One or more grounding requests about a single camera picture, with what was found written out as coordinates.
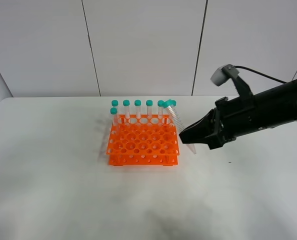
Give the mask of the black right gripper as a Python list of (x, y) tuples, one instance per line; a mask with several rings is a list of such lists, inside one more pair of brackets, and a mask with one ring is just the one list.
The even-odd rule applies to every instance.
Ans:
[(231, 100), (222, 97), (215, 102), (215, 106), (216, 110), (211, 109), (202, 119), (180, 133), (183, 144), (207, 144), (217, 149), (235, 141), (237, 137), (256, 131), (254, 95), (238, 96)]

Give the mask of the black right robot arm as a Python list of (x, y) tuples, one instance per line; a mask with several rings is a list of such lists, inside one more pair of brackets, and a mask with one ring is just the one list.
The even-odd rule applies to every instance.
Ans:
[(297, 122), (297, 79), (245, 101), (222, 97), (201, 120), (179, 133), (183, 144), (206, 144), (213, 150), (236, 138)]

